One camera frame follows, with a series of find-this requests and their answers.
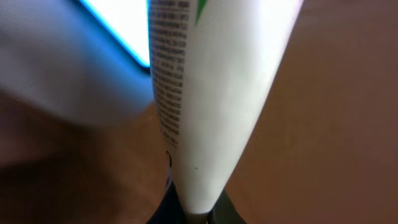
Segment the white cream tube gold cap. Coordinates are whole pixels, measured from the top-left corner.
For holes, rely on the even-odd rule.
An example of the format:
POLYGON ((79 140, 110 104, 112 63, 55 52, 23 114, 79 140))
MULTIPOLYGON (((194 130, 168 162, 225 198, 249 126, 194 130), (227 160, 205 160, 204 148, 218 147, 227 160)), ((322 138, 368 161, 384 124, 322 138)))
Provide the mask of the white cream tube gold cap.
POLYGON ((150 72, 186 216, 209 214, 271 89, 303 0, 149 2, 150 72))

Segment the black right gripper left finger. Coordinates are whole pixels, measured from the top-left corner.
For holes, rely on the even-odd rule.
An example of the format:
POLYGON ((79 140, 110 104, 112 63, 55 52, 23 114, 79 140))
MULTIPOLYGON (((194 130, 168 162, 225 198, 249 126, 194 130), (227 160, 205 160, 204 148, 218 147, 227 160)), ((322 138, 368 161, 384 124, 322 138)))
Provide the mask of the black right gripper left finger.
POLYGON ((160 205, 146 224, 186 224, 185 214, 173 182, 170 183, 160 205))

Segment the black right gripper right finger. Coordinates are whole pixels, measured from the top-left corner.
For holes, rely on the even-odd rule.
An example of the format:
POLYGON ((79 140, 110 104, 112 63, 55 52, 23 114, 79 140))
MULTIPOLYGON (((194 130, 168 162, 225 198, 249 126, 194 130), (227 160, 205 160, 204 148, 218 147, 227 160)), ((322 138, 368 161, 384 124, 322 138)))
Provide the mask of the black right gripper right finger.
POLYGON ((246 224, 246 221, 234 207, 226 190, 223 190, 207 218, 207 224, 246 224))

